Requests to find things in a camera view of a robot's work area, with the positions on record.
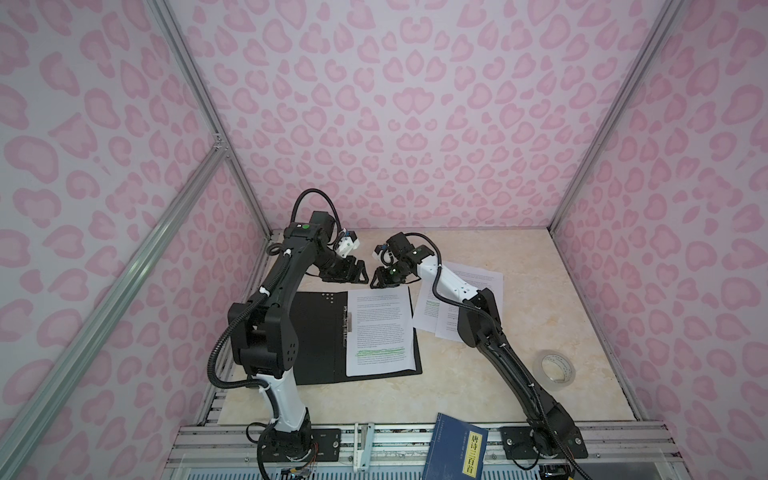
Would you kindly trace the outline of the printed paper sheet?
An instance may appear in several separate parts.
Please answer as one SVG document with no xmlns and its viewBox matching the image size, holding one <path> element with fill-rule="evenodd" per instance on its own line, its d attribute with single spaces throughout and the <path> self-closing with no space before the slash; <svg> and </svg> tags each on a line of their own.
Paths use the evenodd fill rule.
<svg viewBox="0 0 768 480">
<path fill-rule="evenodd" d="M 432 283 L 422 280 L 414 307 L 414 327 L 429 333 L 435 333 L 440 316 L 441 302 L 432 293 Z"/>
<path fill-rule="evenodd" d="M 346 373 L 376 375 L 415 368 L 409 288 L 348 292 L 353 328 L 347 336 Z"/>
<path fill-rule="evenodd" d="M 500 335 L 502 323 L 493 287 L 503 287 L 503 275 L 445 261 L 435 284 L 441 302 L 435 335 L 475 347 Z"/>
</svg>

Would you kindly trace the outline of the white black file folder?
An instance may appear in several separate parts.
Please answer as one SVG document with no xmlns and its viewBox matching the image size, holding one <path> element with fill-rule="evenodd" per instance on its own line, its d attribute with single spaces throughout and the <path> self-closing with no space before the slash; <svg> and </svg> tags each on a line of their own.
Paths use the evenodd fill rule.
<svg viewBox="0 0 768 480">
<path fill-rule="evenodd" d="M 347 292 L 296 293 L 290 319 L 299 340 L 297 359 L 293 366 L 298 386 L 380 380 L 423 373 L 418 337 L 416 330 L 413 330 L 414 369 L 349 376 L 346 373 L 347 300 Z"/>
</svg>

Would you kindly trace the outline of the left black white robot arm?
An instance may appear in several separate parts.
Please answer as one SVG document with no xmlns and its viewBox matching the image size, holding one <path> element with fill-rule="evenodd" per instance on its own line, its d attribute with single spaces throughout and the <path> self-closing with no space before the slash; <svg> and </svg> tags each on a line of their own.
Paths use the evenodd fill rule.
<svg viewBox="0 0 768 480">
<path fill-rule="evenodd" d="M 225 381 L 209 359 L 209 381 L 219 389 L 255 388 L 266 394 L 271 421 L 260 436 L 290 459 L 302 461 L 316 448 L 312 442 L 308 408 L 301 401 L 293 372 L 299 339 L 290 320 L 292 302 L 307 272 L 314 266 L 325 282 L 363 283 L 365 263 L 337 252 L 344 230 L 336 214 L 315 211 L 309 220 L 292 220 L 283 239 L 267 247 L 275 259 L 260 287 L 244 303 L 228 312 L 228 326 L 216 351 L 231 344 L 233 361 L 246 373 L 244 380 Z"/>
</svg>

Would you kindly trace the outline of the metal folder clip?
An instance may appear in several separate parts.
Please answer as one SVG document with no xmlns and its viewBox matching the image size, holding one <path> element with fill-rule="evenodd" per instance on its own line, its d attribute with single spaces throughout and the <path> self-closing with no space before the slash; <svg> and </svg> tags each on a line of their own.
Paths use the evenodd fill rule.
<svg viewBox="0 0 768 480">
<path fill-rule="evenodd" d="M 348 334 L 352 332 L 352 328 L 353 328 L 352 310 L 349 306 L 345 306 L 344 307 L 344 324 L 343 324 L 344 337 L 347 337 Z"/>
</svg>

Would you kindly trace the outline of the clear tape roll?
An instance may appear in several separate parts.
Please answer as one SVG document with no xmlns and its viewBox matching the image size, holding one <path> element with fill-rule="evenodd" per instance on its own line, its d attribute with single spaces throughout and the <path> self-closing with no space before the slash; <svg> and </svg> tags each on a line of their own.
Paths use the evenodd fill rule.
<svg viewBox="0 0 768 480">
<path fill-rule="evenodd" d="M 538 351 L 534 357 L 532 374 L 549 391 L 562 390 L 576 379 L 576 369 L 571 360 L 556 350 Z"/>
</svg>

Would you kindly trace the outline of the blue book yellow label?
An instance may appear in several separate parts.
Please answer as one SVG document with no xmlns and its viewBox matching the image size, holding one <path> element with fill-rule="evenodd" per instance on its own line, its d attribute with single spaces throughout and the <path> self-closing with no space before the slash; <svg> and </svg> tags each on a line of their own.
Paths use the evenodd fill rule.
<svg viewBox="0 0 768 480">
<path fill-rule="evenodd" d="M 422 479 L 480 479 L 488 430 L 439 413 L 430 440 Z"/>
</svg>

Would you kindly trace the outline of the aluminium diagonal frame bar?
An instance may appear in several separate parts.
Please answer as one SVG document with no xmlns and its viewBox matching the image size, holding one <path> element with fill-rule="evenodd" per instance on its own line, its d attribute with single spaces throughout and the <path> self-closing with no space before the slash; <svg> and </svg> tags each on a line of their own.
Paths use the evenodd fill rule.
<svg viewBox="0 0 768 480">
<path fill-rule="evenodd" d="M 11 424 L 1 445 L 3 479 L 20 474 L 226 155 L 222 146 L 209 151 Z"/>
</svg>

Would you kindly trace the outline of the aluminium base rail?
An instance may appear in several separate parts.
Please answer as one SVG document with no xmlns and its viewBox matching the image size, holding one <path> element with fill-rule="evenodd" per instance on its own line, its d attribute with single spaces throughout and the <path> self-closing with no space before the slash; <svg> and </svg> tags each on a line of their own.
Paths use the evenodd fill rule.
<svg viewBox="0 0 768 480">
<path fill-rule="evenodd" d="M 553 459 L 511 461 L 501 424 L 487 423 L 486 479 L 537 479 Z M 670 431 L 655 421 L 578 425 L 587 449 L 579 465 L 594 479 L 687 479 L 690 473 Z M 429 424 L 341 424 L 338 457 L 310 469 L 313 479 L 418 479 L 433 428 Z M 256 447 L 242 426 L 184 427 L 161 474 L 164 479 L 257 479 Z"/>
</svg>

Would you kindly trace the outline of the left aluminium corner post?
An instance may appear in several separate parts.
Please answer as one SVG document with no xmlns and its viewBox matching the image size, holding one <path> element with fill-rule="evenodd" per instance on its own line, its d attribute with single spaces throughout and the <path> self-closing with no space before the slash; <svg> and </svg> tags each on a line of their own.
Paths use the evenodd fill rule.
<svg viewBox="0 0 768 480">
<path fill-rule="evenodd" d="M 146 4 L 151 11 L 158 28 L 169 45 L 171 55 L 176 60 L 200 112 L 216 140 L 215 145 L 222 151 L 224 161 L 234 176 L 236 185 L 242 193 L 246 206 L 251 211 L 262 234 L 269 239 L 272 236 L 266 216 L 256 198 L 240 158 L 235 151 L 231 138 L 226 131 L 222 118 L 214 105 L 212 95 L 192 55 L 181 26 L 169 1 L 149 0 Z"/>
</svg>

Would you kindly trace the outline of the aluminium corner post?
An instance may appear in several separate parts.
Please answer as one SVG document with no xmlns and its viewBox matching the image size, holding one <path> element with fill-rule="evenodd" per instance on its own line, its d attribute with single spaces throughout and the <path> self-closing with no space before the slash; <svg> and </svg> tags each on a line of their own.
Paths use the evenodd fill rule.
<svg viewBox="0 0 768 480">
<path fill-rule="evenodd" d="M 234 176 L 236 185 L 242 193 L 246 206 L 251 211 L 262 234 L 269 239 L 272 236 L 266 216 L 256 198 L 240 158 L 235 151 L 231 138 L 226 131 L 222 118 L 214 105 L 212 95 L 192 55 L 181 26 L 169 1 L 149 0 L 146 4 L 151 11 L 158 28 L 169 45 L 171 55 L 176 60 L 200 112 L 216 140 L 215 145 L 222 151 L 224 161 Z"/>
<path fill-rule="evenodd" d="M 582 186 L 586 183 L 590 171 L 599 161 L 610 136 L 620 124 L 624 112 L 637 94 L 644 78 L 652 68 L 656 58 L 660 55 L 665 43 L 685 16 L 689 4 L 689 1 L 683 0 L 667 0 L 663 2 L 656 20 L 642 43 L 627 75 L 620 84 L 616 97 L 608 108 L 594 139 L 568 184 L 552 221 L 547 227 L 552 238 L 555 237 L 555 234 L 563 226 L 566 215 L 576 201 Z"/>
</svg>

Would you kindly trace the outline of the right aluminium corner post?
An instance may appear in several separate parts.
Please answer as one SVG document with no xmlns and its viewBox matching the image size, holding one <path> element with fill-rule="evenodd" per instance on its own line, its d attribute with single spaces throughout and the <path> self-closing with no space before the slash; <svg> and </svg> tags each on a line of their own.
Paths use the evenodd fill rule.
<svg viewBox="0 0 768 480">
<path fill-rule="evenodd" d="M 568 184 L 552 221 L 547 227 L 552 238 L 555 237 L 555 234 L 563 226 L 566 215 L 576 201 L 582 186 L 586 183 L 590 171 L 599 161 L 610 136 L 620 124 L 624 112 L 637 94 L 644 78 L 652 68 L 656 58 L 660 55 L 665 43 L 685 16 L 689 4 L 689 1 L 683 0 L 667 0 L 663 2 L 656 20 L 642 43 L 627 75 L 620 84 L 616 97 L 608 108 L 594 139 Z"/>
</svg>

